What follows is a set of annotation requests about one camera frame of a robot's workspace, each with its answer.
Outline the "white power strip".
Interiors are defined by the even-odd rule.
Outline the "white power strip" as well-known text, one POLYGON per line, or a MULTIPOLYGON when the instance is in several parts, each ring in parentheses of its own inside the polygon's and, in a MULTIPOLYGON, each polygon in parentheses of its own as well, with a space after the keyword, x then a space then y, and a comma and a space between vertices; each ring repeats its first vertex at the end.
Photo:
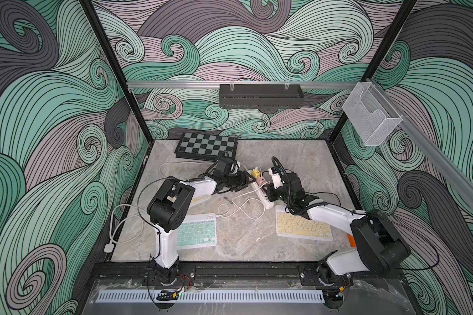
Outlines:
POLYGON ((266 195, 266 193, 265 193, 265 189, 266 189, 267 185, 269 184, 269 182, 267 181, 264 185, 258 186, 256 184, 256 179, 253 178, 253 176, 252 176, 252 170, 253 169, 248 169, 247 170, 247 173, 251 177, 251 179, 248 180, 250 182, 250 186, 252 187, 252 189, 256 193, 258 199, 263 204, 265 209, 273 209, 275 207, 275 203, 270 202, 267 195, 266 195))

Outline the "green wireless keyboard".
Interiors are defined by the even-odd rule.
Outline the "green wireless keyboard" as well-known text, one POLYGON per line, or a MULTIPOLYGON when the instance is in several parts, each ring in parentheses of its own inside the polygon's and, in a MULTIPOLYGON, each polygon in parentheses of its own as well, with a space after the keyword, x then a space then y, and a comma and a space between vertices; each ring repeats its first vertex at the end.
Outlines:
POLYGON ((177 249, 208 248, 217 242, 214 213, 187 215, 177 229, 177 249))

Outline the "pink charger adapter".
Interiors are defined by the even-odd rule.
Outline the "pink charger adapter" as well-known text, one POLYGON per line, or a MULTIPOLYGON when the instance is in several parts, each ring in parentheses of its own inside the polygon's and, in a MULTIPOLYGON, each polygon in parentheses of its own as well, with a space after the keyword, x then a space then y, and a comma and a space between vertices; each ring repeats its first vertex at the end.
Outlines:
POLYGON ((257 178, 256 178, 256 184, 257 184, 258 186, 264 185, 266 182, 267 182, 267 181, 266 181, 266 179, 265 179, 264 177, 257 177, 257 178))

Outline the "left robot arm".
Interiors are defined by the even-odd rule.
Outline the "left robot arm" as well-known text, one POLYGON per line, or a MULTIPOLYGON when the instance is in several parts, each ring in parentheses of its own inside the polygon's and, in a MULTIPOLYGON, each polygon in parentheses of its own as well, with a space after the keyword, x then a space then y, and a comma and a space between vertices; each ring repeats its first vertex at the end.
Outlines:
POLYGON ((238 192, 256 179, 232 157, 220 157, 196 178, 166 177, 148 203, 147 214, 156 228, 155 272, 165 282, 173 282, 179 270, 177 229, 190 207, 214 194, 238 192))

